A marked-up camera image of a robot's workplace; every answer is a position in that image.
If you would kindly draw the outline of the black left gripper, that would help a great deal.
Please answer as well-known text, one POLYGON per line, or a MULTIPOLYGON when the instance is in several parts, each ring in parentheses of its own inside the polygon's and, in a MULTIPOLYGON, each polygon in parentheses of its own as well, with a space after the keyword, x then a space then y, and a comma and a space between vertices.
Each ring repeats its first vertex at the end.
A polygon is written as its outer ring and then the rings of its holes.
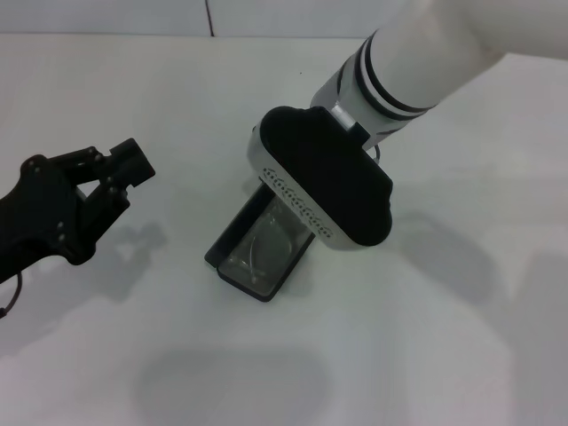
POLYGON ((13 189, 1 199, 1 281, 48 256, 79 265, 95 242, 130 206, 127 187, 155 175, 138 143, 129 138, 104 156, 88 148, 23 162, 13 189), (78 186, 98 180, 87 196, 78 186))

